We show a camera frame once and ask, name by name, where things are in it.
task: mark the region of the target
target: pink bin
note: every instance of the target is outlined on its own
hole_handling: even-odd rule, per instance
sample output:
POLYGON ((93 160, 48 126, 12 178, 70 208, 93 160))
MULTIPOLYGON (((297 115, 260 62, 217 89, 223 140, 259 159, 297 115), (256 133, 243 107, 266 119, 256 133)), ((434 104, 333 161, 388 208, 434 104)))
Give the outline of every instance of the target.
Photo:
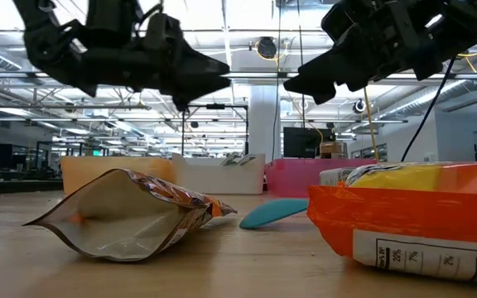
POLYGON ((375 163, 365 159, 277 159, 265 168, 268 193, 283 198, 308 198, 308 186, 320 184, 322 171, 375 163))

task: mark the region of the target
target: desk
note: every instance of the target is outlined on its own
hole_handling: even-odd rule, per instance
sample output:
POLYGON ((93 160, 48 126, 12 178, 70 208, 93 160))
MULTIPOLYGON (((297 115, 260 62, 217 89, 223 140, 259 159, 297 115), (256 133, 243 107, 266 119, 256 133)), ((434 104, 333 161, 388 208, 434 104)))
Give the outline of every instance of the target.
POLYGON ((477 297, 477 285, 380 272, 338 257, 304 213, 241 230, 261 196, 220 197, 239 215, 214 219, 149 262, 88 259, 44 228, 20 226, 61 197, 0 195, 0 297, 477 297))

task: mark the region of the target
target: ceiling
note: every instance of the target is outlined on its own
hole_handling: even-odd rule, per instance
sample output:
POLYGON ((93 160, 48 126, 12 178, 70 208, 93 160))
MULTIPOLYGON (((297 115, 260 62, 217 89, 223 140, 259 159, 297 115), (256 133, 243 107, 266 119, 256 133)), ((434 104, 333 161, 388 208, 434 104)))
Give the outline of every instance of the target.
MULTIPOLYGON (((55 14, 60 23, 73 19, 85 23, 88 10, 87 2, 87 0, 54 0, 57 6, 55 14)), ((292 5, 285 7, 281 10, 281 21, 279 20, 279 9, 272 0, 204 0, 203 5, 201 1, 196 0, 166 0, 164 5, 165 13, 181 21, 185 39, 194 49, 229 64, 234 73, 273 74, 277 72, 276 61, 264 60, 255 51, 254 45, 261 36, 270 36, 276 44, 277 41, 280 41, 284 45, 284 48, 280 49, 281 57, 279 58, 279 70, 283 72, 296 72, 302 62, 306 63, 332 46, 330 38, 320 29, 320 20, 329 11, 330 5, 319 5, 319 2, 321 1, 302 0, 303 4, 299 14, 292 5)), ((140 3, 143 10, 146 11, 157 1, 140 0, 140 3)), ((11 66, 18 65, 20 70, 34 70, 27 61, 27 53, 22 42, 22 31, 22 19, 12 0, 0 0, 0 57, 3 57, 5 61, 10 61, 11 66)), ((471 49, 471 53, 477 53, 477 46, 471 49)), ((471 61, 477 65, 477 56, 472 57, 471 61)), ((465 60, 458 61, 453 70, 456 73, 473 72, 465 60)), ((204 96, 194 101, 194 104, 248 105, 251 100, 252 86, 274 86, 276 83, 275 79, 266 78, 234 79, 232 88, 222 89, 204 96)), ((394 113, 388 114, 388 118, 404 119, 408 113, 403 113, 403 109, 398 108, 399 104, 402 106, 417 101, 420 96, 415 95, 420 92, 431 92, 437 84, 439 84, 438 80, 417 82, 415 79, 402 82, 390 79, 371 84, 367 88, 367 92, 373 103, 373 114, 377 115, 377 119, 382 119, 385 113, 397 107, 394 113), (411 99, 409 103, 404 103, 404 100, 410 96, 414 99, 411 99)), ((477 96, 477 89, 469 90, 469 92, 472 96, 477 96)), ((295 123, 283 122, 282 125, 300 125, 301 115, 298 109, 303 108, 301 95, 287 92, 282 85, 279 86, 278 93, 280 100, 286 102, 282 119, 296 120, 295 123)), ((353 93, 342 85, 337 87, 336 98, 321 106, 316 106, 312 98, 305 97, 306 117, 312 119, 359 119, 361 116, 353 113, 352 106, 363 96, 363 91, 353 93)), ((76 109, 75 111, 70 110, 70 113, 64 109, 42 108, 31 110, 28 113, 46 120, 92 118, 101 115, 111 118, 138 119, 116 123, 42 122, 46 129, 53 129, 56 132, 60 132, 61 128, 79 129, 73 130, 73 132, 64 129, 61 132, 63 136, 86 137, 91 132, 96 136, 104 137, 104 140, 107 140, 106 137, 111 137, 109 141, 115 139, 111 141, 113 143, 119 143, 120 137, 128 137, 122 141, 122 145, 112 147, 113 150, 124 150, 121 148, 126 146, 144 149, 152 145, 151 152, 159 154, 159 152, 178 151, 177 146, 181 144, 181 124, 175 121, 163 121, 165 118, 178 120, 181 119, 181 115, 176 112, 170 97, 160 95, 155 90, 130 94, 125 89, 104 86, 98 91, 96 98, 90 98, 78 89, 68 88, 49 79, 44 79, 43 85, 38 86, 24 79, 0 78, 0 104, 60 106, 68 103, 92 106, 108 105, 109 107, 76 109)), ((6 113, 8 117, 25 117, 20 115, 20 112, 16 113, 15 110, 7 110, 7 112, 11 112, 6 113)), ((235 110, 200 108, 190 115, 191 121, 196 119, 220 119, 222 121, 200 121, 197 128, 188 126, 187 133, 190 135, 190 139, 187 143, 190 144, 190 147, 185 148, 186 152, 191 154, 242 151, 246 129, 243 118, 245 118, 245 112, 241 108, 235 110)), ((361 129, 351 130, 354 126, 346 124, 340 124, 338 128, 340 128, 340 132, 361 132, 361 129)), ((141 149, 132 153, 142 154, 142 151, 146 151, 141 149)))

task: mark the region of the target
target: white bin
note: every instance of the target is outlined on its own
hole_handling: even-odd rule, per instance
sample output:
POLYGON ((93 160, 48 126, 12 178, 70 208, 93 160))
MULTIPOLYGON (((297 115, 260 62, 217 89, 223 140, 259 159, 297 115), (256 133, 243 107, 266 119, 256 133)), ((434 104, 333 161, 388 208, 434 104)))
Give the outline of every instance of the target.
POLYGON ((208 166, 191 164, 179 154, 172 155, 179 186, 213 195, 260 195, 263 192, 264 162, 265 156, 258 154, 244 166, 208 166))

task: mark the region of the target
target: open chip bag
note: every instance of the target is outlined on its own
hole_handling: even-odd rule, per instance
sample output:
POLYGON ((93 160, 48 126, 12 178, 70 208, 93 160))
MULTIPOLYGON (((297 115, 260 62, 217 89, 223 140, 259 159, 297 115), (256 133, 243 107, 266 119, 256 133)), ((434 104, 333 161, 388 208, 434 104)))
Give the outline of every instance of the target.
POLYGON ((89 257, 130 262, 170 247, 228 205, 164 180, 107 171, 27 225, 40 225, 89 257))
POLYGON ((346 185, 309 189, 308 216, 336 253, 477 282, 477 163, 362 166, 346 185))

